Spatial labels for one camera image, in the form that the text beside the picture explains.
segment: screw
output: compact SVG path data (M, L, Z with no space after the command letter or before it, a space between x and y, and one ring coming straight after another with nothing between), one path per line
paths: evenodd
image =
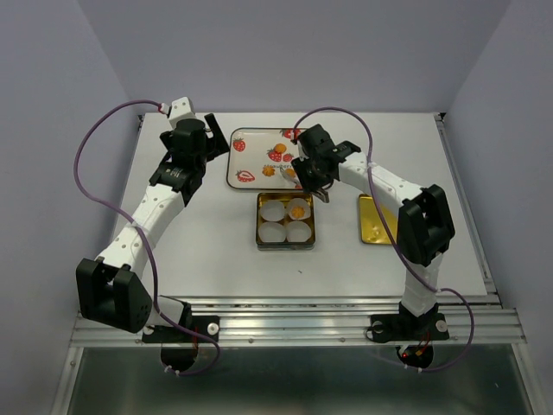
M443 320L438 320L437 322L435 322L435 327L440 333L445 333L446 331L448 331L448 324Z
M210 335L216 335L217 333L219 333L219 325L214 322L210 322L207 325L207 333L209 333Z

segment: gold plate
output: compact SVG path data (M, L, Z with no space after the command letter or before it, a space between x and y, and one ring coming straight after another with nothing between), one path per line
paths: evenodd
M292 199L303 199L309 205L311 209L311 215L304 220L299 220L305 222L311 228L311 237L305 242L263 242L259 238L259 227L265 222L265 219L261 217L259 210L263 204L267 201L281 201L286 208L288 202ZM284 219L278 221L283 226L286 226L288 223L293 221L287 214L284 215ZM257 248L260 250L307 250L312 249L315 245L315 210L313 203L313 196L311 194L305 193L260 193L257 195L257 224L256 224L256 242Z
M382 212L394 237L397 235L397 218L384 206ZM391 245L384 225L378 217L374 201L369 195L359 195L359 228L365 244Z

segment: strawberry tray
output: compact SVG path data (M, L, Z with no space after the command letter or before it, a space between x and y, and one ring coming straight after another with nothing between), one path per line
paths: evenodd
M290 162L299 156L290 128L240 128L231 135L226 181L232 188L301 190L286 180L281 166L296 176Z

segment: gray wall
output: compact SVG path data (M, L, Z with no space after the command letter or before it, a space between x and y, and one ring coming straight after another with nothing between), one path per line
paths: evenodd
M506 0L79 0L132 98L445 111Z
M73 156L127 97L74 0L3 1L0 56L0 413L49 413L77 311L75 266L113 220L78 193ZM126 112L90 143L90 190L119 200L136 128Z
M493 279L553 407L553 2L513 1L446 127Z

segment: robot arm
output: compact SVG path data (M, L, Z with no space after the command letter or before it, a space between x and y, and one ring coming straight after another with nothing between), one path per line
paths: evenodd
M152 298L141 282L148 255L137 227L154 249L169 223L200 187L207 162L229 151L214 115L206 115L213 133L208 137L205 124L195 117L187 98L173 102L168 120L173 130L160 136L167 154L149 179L132 215L134 222L127 224L97 258L83 259L76 271L83 317L131 333L146 325L168 325L152 312ZM189 304L166 297L160 297L159 302L169 318L189 326Z
M303 189L329 202L324 188L336 180L375 196L398 217L397 245L411 268L427 284L436 287L443 254L454 237L443 190L436 185L423 188L407 182L376 163L367 166L366 155L358 146L347 141L334 145L320 125L305 130L298 141L301 156L292 161L292 166ZM367 180L369 167L376 195ZM372 333L372 340L415 340L427 332L431 332L434 340L446 340L447 331L435 333L435 322L443 320L437 310L435 293L407 271L398 315L373 316L373 324L378 319L383 327Z

